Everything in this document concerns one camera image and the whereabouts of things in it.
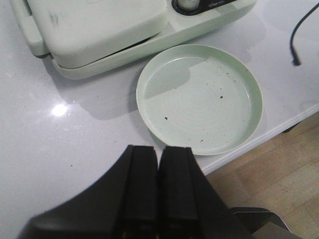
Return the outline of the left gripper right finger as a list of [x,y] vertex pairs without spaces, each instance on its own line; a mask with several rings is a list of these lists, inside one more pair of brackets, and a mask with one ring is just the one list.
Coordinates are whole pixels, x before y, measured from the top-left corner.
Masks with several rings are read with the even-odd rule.
[[166,147],[159,164],[159,238],[251,237],[212,188],[191,148]]

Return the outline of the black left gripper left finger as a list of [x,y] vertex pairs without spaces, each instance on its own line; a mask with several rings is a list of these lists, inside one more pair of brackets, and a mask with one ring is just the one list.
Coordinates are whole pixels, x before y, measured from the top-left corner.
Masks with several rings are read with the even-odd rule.
[[155,239],[155,150],[129,145],[94,184],[69,201],[31,218],[24,239]]

